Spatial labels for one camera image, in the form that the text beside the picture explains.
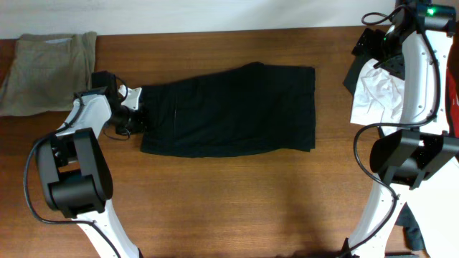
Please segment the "black shorts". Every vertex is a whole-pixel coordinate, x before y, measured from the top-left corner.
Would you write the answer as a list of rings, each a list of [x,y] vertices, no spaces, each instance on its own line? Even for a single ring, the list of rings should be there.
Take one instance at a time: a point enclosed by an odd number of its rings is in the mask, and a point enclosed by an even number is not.
[[[186,158],[235,157],[316,146],[316,71],[253,62],[144,86],[141,151]]]

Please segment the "white t-shirt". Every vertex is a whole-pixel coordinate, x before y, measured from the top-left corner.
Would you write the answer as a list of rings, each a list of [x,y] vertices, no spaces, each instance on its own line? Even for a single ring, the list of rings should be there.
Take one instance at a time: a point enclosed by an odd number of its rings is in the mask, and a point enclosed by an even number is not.
[[[367,62],[360,72],[354,92],[351,122],[368,125],[372,122],[399,122],[403,108],[404,82],[382,69],[374,69],[375,61]],[[458,256],[458,160],[451,158],[428,181],[411,191],[406,186],[396,187],[400,198],[396,210],[386,225],[367,243],[364,237],[372,235],[389,214],[392,205],[390,192],[374,183],[362,218],[351,234],[351,243],[357,244],[360,257],[383,257],[395,221],[402,208],[413,213],[427,254],[432,258]]]

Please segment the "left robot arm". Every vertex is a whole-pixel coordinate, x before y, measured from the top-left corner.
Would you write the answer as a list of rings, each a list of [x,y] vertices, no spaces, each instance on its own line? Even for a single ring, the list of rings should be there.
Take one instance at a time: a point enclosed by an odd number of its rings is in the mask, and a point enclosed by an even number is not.
[[[141,131],[141,88],[131,89],[116,75],[94,72],[91,88],[76,92],[73,108],[55,131],[37,139],[28,155],[35,160],[44,200],[62,220],[33,217],[51,225],[77,225],[100,257],[142,257],[113,206],[113,180],[98,142],[108,125],[120,140]]]

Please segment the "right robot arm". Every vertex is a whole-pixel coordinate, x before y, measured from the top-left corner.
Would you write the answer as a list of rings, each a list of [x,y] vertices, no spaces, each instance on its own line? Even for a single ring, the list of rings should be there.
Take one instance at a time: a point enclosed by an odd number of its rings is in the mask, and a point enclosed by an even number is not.
[[[372,190],[341,257],[385,257],[403,208],[431,257],[458,255],[458,139],[448,112],[448,55],[456,11],[431,1],[398,1],[387,31],[375,22],[353,49],[351,121],[376,128],[369,165]]]

